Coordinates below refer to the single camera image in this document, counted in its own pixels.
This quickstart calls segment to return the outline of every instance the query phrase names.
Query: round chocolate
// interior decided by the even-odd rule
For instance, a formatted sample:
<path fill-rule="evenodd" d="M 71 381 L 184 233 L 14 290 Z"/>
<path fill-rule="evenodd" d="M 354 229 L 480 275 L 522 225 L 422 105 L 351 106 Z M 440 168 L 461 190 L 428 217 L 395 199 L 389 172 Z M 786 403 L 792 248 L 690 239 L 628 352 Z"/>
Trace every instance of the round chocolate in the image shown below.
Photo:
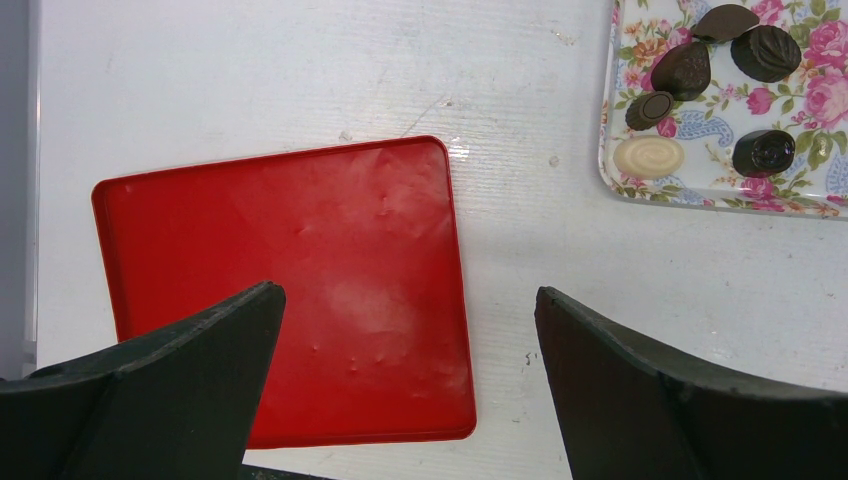
<path fill-rule="evenodd" d="M 642 95 L 627 109 L 627 126 L 637 131 L 647 130 L 667 117 L 673 107 L 674 98 L 668 92 Z"/>
<path fill-rule="evenodd" d="M 710 86 L 712 70 L 707 46 L 701 42 L 678 45 L 662 58 L 651 74 L 654 90 L 675 100 L 695 100 Z"/>
<path fill-rule="evenodd" d="M 730 46 L 733 62 L 761 82 L 779 82 L 801 64 L 801 47 L 791 35 L 771 25 L 748 30 Z"/>
<path fill-rule="evenodd" d="M 736 142 L 733 168 L 743 177 L 764 178 L 787 170 L 795 159 L 795 139 L 782 130 L 759 130 Z"/>

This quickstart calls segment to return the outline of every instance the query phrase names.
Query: gray wall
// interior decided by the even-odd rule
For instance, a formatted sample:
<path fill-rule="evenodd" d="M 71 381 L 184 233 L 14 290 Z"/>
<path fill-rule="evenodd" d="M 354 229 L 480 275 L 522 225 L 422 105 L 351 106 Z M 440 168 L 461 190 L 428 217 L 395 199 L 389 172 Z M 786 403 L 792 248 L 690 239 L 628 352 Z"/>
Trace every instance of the gray wall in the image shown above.
<path fill-rule="evenodd" d="M 0 1 L 0 377 L 19 378 L 26 321 L 27 0 Z"/>

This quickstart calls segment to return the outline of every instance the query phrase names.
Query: dark chocolate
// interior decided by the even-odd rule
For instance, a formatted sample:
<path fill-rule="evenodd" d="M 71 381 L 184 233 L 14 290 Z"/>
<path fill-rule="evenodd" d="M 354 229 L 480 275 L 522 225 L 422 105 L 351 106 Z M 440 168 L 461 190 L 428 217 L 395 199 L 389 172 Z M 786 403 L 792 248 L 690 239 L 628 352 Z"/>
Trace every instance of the dark chocolate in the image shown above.
<path fill-rule="evenodd" d="M 722 5 L 707 12 L 692 35 L 707 43 L 727 42 L 759 23 L 760 17 L 741 5 Z"/>
<path fill-rule="evenodd" d="M 785 171 L 795 159 L 795 139 L 782 130 L 759 130 L 736 142 L 733 168 L 743 177 L 764 178 Z"/>
<path fill-rule="evenodd" d="M 651 74 L 651 85 L 675 100 L 695 100 L 710 86 L 712 71 L 707 46 L 701 42 L 678 45 L 660 60 Z"/>
<path fill-rule="evenodd" d="M 633 130 L 647 130 L 671 113 L 674 97 L 668 92 L 652 92 L 633 100 L 625 120 Z"/>
<path fill-rule="evenodd" d="M 779 82 L 801 64 L 801 48 L 785 31 L 770 25 L 748 30 L 730 46 L 733 62 L 761 82 Z"/>

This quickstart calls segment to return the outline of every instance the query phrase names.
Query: white chocolate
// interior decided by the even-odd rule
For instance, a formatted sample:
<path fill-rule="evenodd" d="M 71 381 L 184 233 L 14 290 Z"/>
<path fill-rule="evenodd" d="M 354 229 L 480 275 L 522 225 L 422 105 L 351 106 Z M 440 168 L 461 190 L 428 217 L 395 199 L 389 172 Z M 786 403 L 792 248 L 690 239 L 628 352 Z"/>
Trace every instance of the white chocolate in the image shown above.
<path fill-rule="evenodd" d="M 659 135 L 633 137 L 621 142 L 612 159 L 622 173 L 654 180 L 674 173 L 683 164 L 683 147 Z"/>

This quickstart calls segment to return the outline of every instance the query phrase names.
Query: oval chocolate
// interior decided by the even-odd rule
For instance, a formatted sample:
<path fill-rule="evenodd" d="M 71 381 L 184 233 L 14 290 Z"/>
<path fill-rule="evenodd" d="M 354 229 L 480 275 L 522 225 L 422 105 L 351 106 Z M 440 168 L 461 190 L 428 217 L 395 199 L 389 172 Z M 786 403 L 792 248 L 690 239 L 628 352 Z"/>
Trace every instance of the oval chocolate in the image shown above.
<path fill-rule="evenodd" d="M 759 23 L 760 17 L 741 5 L 722 5 L 707 12 L 692 30 L 692 35 L 707 43 L 726 42 Z"/>

